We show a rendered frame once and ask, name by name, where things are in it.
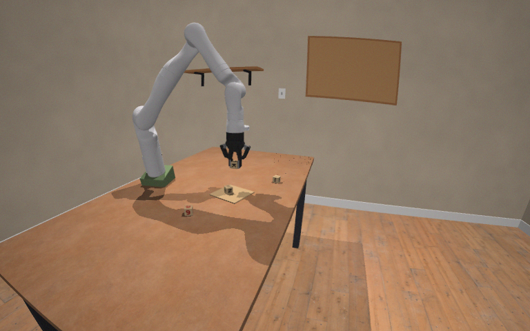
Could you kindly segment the tan flat mat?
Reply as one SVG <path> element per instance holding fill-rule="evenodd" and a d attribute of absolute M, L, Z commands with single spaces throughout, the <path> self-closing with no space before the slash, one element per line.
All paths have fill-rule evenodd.
<path fill-rule="evenodd" d="M 233 187 L 232 194 L 226 194 L 224 192 L 224 188 L 221 188 L 215 192 L 210 193 L 209 195 L 235 204 L 238 201 L 241 201 L 242 199 L 254 193 L 253 191 L 247 189 L 239 188 L 233 185 L 231 186 Z"/>

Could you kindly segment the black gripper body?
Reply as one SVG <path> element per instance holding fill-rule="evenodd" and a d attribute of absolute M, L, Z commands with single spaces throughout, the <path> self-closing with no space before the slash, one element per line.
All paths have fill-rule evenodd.
<path fill-rule="evenodd" d="M 232 141 L 236 140 L 236 141 Z M 235 145 L 239 146 L 239 151 L 244 147 L 244 132 L 241 133 L 226 133 L 226 146 L 229 149 L 229 145 L 232 144 L 232 152 L 236 152 Z"/>

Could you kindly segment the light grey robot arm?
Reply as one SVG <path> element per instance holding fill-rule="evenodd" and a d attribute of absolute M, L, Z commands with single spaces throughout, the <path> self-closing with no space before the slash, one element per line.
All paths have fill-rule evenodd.
<path fill-rule="evenodd" d="M 184 30 L 184 36 L 184 47 L 163 66 L 147 102 L 144 106 L 137 107 L 132 114 L 142 159 L 145 161 L 144 167 L 149 177 L 159 177 L 166 171 L 154 124 L 167 98 L 198 52 L 216 79 L 226 87 L 226 132 L 241 133 L 250 129 L 244 125 L 244 108 L 241 103 L 246 88 L 213 47 L 204 27 L 199 23 L 190 23 Z"/>

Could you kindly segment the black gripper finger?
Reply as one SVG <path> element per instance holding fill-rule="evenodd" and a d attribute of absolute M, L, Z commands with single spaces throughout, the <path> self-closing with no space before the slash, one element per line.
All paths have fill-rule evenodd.
<path fill-rule="evenodd" d="M 236 153 L 237 153 L 237 158 L 238 158 L 238 161 L 237 161 L 237 169 L 240 169 L 241 166 L 242 166 L 242 159 L 245 159 L 249 150 L 250 150 L 250 146 L 247 146 L 244 144 L 244 154 L 242 156 L 242 151 L 239 151 L 239 146 L 238 145 L 235 145 L 235 149 L 236 149 Z"/>
<path fill-rule="evenodd" d="M 221 144 L 221 145 L 220 145 L 220 148 L 221 148 L 221 150 L 222 150 L 222 153 L 223 153 L 224 157 L 228 159 L 228 165 L 230 166 L 230 168 L 231 168 L 231 164 L 230 164 L 230 163 L 231 163 L 231 161 L 233 160 L 232 147 L 233 147 L 233 145 L 230 144 L 230 145 L 229 145 L 229 151 L 227 152 L 227 150 L 226 150 L 226 144 Z"/>

